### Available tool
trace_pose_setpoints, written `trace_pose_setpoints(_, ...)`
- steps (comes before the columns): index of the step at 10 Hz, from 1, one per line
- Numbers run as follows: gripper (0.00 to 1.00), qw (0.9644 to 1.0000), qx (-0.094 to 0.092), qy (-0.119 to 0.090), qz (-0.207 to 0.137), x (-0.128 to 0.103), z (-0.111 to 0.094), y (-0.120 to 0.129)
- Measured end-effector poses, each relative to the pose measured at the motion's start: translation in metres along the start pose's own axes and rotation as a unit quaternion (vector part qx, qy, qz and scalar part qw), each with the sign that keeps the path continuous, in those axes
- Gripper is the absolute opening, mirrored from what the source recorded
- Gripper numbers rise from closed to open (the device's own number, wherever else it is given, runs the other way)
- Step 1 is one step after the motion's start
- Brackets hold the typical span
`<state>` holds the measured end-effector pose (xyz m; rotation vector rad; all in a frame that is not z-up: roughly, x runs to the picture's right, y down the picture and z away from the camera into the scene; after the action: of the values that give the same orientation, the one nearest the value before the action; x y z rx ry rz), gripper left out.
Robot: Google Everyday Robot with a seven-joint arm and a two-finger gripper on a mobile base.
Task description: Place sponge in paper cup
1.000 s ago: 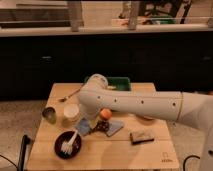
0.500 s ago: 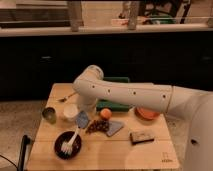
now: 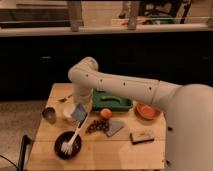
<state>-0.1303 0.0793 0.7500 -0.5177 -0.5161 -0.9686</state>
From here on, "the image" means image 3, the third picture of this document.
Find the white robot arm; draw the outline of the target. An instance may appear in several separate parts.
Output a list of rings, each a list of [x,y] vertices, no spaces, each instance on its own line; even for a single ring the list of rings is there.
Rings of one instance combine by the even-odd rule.
[[[96,88],[163,111],[165,171],[213,171],[213,87],[106,74],[92,57],[72,66],[68,78],[78,96]]]

